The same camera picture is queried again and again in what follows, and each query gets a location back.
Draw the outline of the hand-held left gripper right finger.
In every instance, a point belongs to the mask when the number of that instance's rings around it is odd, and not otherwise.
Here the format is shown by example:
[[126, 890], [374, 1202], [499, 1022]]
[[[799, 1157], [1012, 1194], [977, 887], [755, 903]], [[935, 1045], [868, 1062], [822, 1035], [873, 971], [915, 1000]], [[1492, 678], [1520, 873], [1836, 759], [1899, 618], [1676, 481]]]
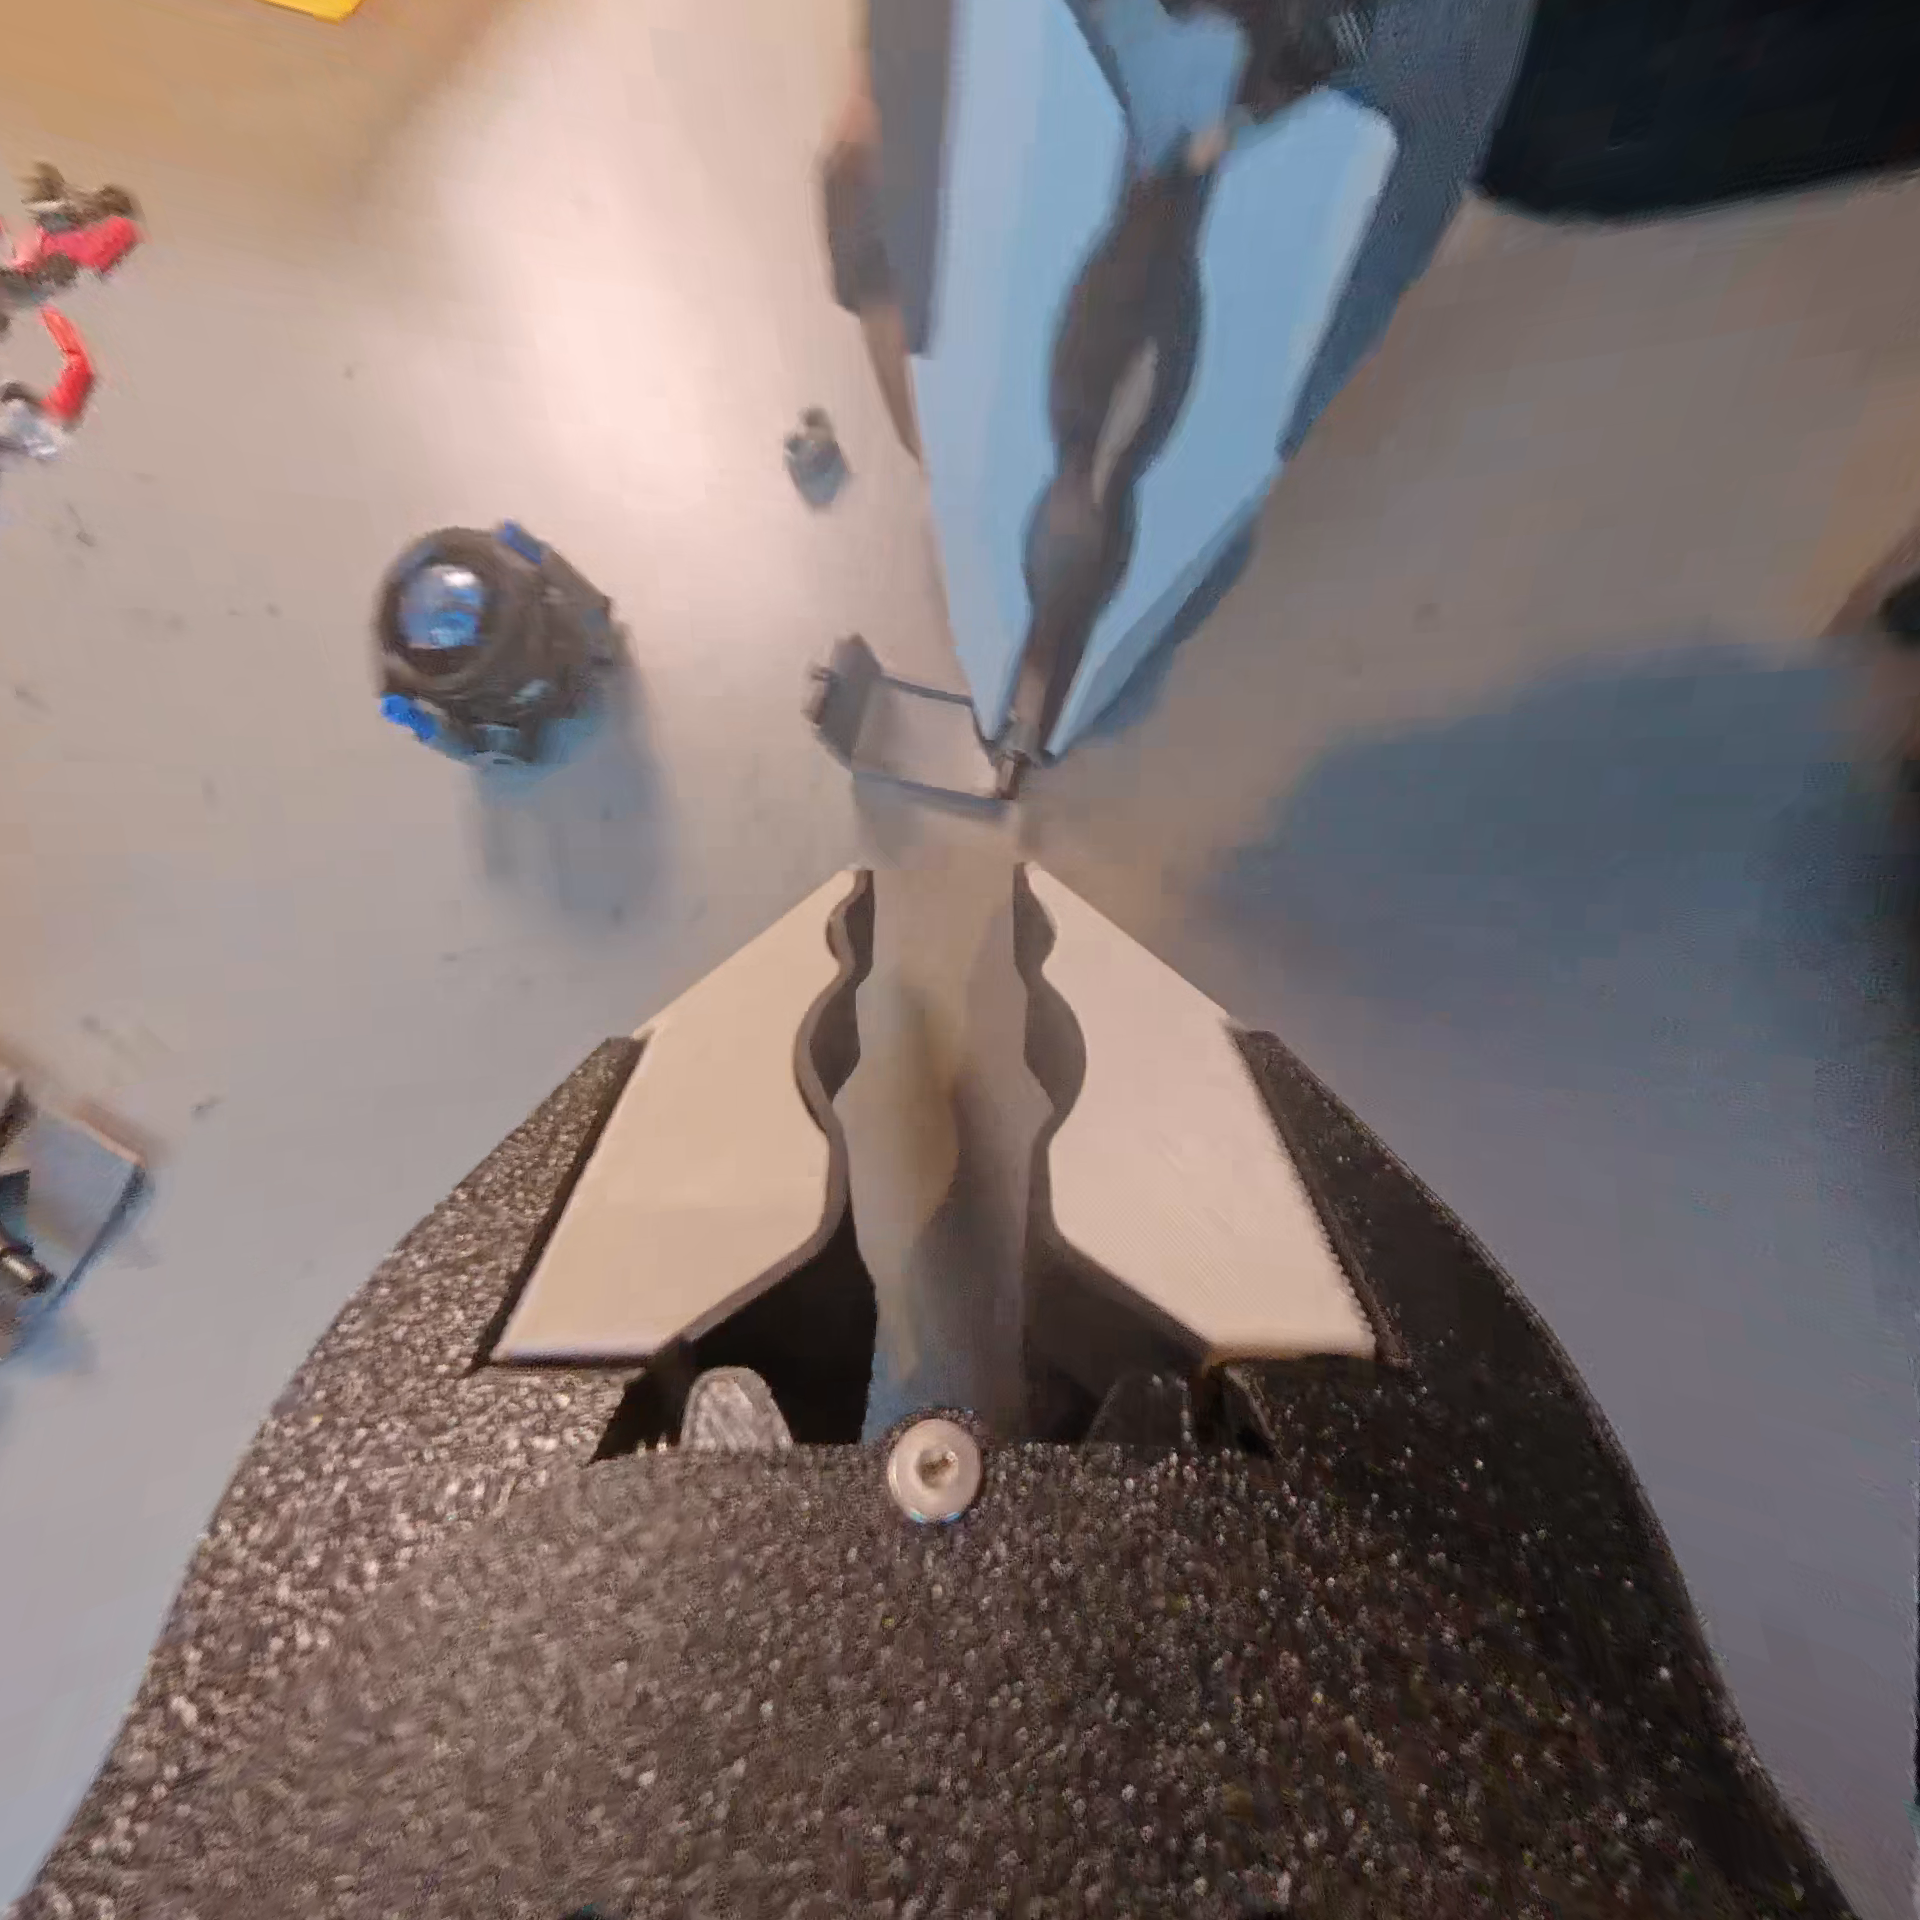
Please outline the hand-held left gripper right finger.
[[1231, 1381], [1372, 1382], [1378, 1311], [1263, 1091], [1252, 1038], [1040, 863], [1012, 879], [1023, 1065], [1040, 1097], [1023, 1247], [1025, 1432]]

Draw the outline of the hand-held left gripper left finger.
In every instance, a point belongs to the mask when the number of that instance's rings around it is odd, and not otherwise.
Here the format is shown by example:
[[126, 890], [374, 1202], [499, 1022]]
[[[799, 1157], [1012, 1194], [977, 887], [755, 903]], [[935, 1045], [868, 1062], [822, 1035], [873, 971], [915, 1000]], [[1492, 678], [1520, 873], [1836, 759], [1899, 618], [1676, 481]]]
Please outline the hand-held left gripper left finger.
[[873, 926], [873, 870], [842, 870], [619, 1051], [484, 1331], [495, 1369], [624, 1376], [604, 1448], [682, 1440], [721, 1369], [755, 1373], [795, 1442], [860, 1440], [879, 1297], [834, 1097]]

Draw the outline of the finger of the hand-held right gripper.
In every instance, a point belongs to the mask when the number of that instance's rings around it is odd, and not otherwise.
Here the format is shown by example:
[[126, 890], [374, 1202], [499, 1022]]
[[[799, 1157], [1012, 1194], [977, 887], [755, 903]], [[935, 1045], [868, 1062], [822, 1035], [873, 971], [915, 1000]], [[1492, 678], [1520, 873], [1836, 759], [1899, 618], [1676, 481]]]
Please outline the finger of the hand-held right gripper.
[[984, 733], [1018, 695], [1025, 558], [1057, 464], [1055, 361], [1135, 155], [1089, 3], [955, 3], [940, 261], [915, 362], [952, 643]]
[[1222, 161], [1199, 234], [1192, 383], [1132, 491], [1135, 550], [1092, 625], [1047, 755], [1092, 728], [1252, 529], [1394, 158], [1388, 118], [1322, 86]]

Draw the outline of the grey curved toy panel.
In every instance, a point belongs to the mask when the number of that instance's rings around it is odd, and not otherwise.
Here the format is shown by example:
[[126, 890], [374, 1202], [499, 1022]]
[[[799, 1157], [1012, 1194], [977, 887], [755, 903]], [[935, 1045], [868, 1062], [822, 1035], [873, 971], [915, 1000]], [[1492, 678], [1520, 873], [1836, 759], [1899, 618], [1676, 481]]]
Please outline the grey curved toy panel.
[[832, 643], [808, 677], [808, 723], [852, 779], [922, 800], [996, 809], [993, 743], [967, 695], [900, 678], [860, 634]]

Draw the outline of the grey toy brick assembly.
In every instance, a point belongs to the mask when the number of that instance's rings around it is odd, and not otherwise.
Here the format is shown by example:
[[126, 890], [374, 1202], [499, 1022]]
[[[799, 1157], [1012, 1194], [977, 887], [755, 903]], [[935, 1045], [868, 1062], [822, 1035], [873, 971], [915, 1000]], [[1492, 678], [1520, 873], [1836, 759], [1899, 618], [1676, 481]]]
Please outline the grey toy brick assembly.
[[137, 1150], [89, 1110], [3, 1070], [3, 1360], [36, 1336], [126, 1222], [146, 1182]]

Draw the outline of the black toy lens assembly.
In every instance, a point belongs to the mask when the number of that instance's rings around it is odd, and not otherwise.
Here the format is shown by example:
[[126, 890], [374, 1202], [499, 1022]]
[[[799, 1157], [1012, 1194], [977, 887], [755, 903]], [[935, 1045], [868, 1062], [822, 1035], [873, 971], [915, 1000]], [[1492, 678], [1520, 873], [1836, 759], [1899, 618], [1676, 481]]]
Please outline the black toy lens assembly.
[[612, 600], [552, 542], [506, 519], [422, 537], [374, 611], [375, 703], [415, 743], [468, 765], [570, 749], [619, 670]]

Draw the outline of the pile of small toy parts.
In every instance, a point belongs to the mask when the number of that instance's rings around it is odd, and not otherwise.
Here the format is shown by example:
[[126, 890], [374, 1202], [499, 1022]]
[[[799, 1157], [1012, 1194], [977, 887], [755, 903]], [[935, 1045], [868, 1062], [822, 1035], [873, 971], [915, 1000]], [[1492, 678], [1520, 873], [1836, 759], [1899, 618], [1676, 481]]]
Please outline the pile of small toy parts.
[[137, 199], [119, 182], [78, 184], [49, 159], [22, 177], [27, 226], [3, 234], [3, 339], [19, 319], [39, 322], [57, 357], [57, 375], [35, 387], [8, 377], [3, 385], [3, 461], [49, 464], [86, 421], [98, 368], [80, 327], [59, 298], [82, 281], [107, 281], [143, 247]]

